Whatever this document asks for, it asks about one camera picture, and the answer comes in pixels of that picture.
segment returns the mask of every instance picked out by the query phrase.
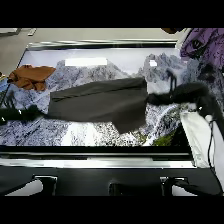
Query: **purple fabric with black print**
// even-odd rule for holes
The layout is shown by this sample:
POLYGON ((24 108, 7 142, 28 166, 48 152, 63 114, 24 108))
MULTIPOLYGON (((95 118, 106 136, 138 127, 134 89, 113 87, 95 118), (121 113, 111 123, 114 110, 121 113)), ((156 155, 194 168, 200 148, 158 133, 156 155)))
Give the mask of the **purple fabric with black print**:
POLYGON ((182 45, 183 59, 197 58, 218 69, 224 66, 224 28, 193 28, 182 45))

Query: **white fabric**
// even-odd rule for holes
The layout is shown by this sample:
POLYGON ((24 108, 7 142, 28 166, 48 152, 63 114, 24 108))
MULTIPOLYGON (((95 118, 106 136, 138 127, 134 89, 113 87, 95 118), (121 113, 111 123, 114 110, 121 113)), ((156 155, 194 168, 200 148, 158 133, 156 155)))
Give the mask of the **white fabric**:
POLYGON ((184 41, 186 40, 188 34, 191 32, 192 28, 187 28, 184 33, 183 36, 180 37, 180 39, 177 41, 175 48, 180 50, 184 41))
MULTIPOLYGON (((208 147, 211 138, 209 123, 197 112, 187 112, 180 115, 180 119, 186 133, 195 165, 200 168, 209 167, 208 147)), ((210 161, 213 166, 214 140, 210 148, 210 161)))

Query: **black cloth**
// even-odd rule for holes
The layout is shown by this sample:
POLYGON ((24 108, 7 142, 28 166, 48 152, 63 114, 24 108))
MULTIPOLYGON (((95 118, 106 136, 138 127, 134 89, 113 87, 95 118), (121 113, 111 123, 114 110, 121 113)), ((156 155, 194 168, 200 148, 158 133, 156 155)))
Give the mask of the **black cloth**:
POLYGON ((91 82, 52 92, 48 115, 75 122, 112 122, 120 134, 145 124, 144 78, 91 82))

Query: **white rectangle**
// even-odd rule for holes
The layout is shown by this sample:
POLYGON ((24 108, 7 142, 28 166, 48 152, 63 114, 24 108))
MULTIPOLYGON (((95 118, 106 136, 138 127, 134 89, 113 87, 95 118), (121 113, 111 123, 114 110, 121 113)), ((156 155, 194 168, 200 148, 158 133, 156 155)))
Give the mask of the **white rectangle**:
POLYGON ((68 58, 65 59, 65 66, 98 66, 107 65, 106 58, 68 58))

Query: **floor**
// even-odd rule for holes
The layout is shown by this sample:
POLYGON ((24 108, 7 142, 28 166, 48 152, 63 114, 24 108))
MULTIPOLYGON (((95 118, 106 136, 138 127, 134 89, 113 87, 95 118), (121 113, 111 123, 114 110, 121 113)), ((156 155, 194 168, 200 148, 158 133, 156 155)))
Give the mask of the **floor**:
POLYGON ((0 37, 0 72, 13 71, 28 43, 43 41, 105 40, 105 39, 178 39, 181 33, 167 34, 160 28, 38 28, 28 36, 30 28, 18 35, 0 37))

